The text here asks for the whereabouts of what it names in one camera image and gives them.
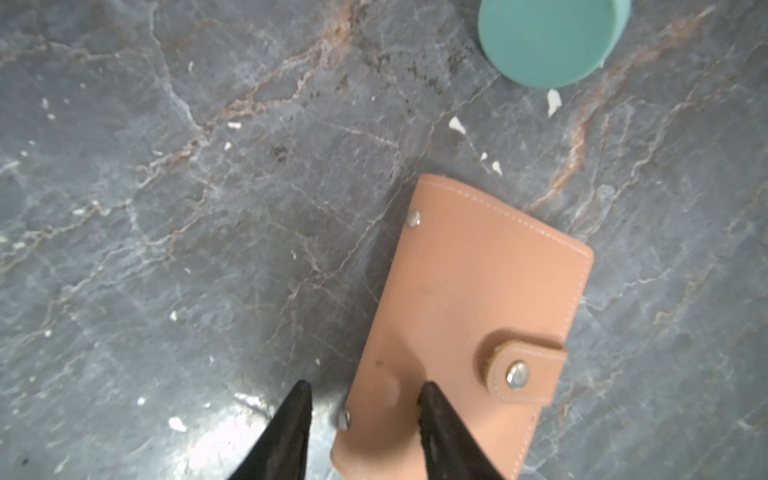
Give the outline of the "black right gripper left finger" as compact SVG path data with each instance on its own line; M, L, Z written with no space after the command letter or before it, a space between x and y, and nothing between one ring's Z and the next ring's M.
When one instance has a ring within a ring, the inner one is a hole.
M304 479L311 422L311 385L299 380L230 479Z

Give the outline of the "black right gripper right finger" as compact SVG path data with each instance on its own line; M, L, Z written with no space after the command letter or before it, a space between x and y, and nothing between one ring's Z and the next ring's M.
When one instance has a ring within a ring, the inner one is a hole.
M429 480L503 479L435 382L423 384L418 405Z

